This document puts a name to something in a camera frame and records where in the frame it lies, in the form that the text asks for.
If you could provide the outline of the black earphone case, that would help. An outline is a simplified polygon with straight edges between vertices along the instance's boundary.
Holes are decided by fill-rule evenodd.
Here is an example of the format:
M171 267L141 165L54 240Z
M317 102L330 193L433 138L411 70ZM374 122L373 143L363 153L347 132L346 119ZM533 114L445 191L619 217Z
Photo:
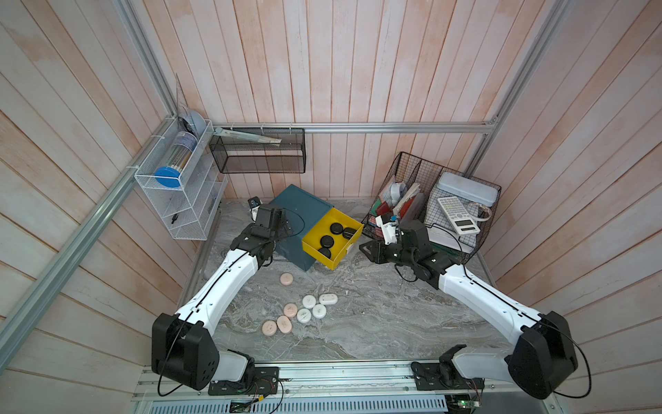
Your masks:
M332 258L332 254L329 248L324 248L324 247L319 248L318 252L328 259Z
M320 245L324 248L332 248L334 246L334 238L332 236L323 236L320 239Z
M351 240L356 234L356 232L357 229L346 227L345 229L343 229L342 236L347 240Z
M333 223L331 224L329 230L333 235L341 235L344 231L344 227L340 223Z

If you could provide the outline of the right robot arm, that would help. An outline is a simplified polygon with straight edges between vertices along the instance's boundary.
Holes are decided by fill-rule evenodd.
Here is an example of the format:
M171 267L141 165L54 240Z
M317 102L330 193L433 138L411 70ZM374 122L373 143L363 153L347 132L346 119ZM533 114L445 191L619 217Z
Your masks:
M458 344L439 358L439 383L446 388L474 379L509 381L527 395L544 400L579 367L584 352L573 341L565 318L522 305L478 276L460 258L433 248L427 227L418 220L382 227L383 240L360 245L375 264L410 268L422 280L480 315L509 342L505 353L471 351Z

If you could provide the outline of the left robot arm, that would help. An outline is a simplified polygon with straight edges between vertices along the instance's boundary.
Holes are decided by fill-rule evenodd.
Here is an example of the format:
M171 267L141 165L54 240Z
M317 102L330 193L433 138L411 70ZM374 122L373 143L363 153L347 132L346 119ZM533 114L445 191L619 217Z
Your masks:
M213 335L241 288L272 259L276 243L292 234L284 210L260 205L255 219L234 238L222 264L174 314L161 314L152 328L152 370L200 391L212 381L249 382L250 357L221 351Z

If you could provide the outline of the yellow top drawer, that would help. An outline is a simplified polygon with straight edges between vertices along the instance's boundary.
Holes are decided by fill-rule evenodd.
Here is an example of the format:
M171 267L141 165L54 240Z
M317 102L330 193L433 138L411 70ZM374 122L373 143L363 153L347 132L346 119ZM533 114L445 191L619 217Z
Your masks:
M303 251L330 270L336 270L358 239L364 225L332 208L303 238Z

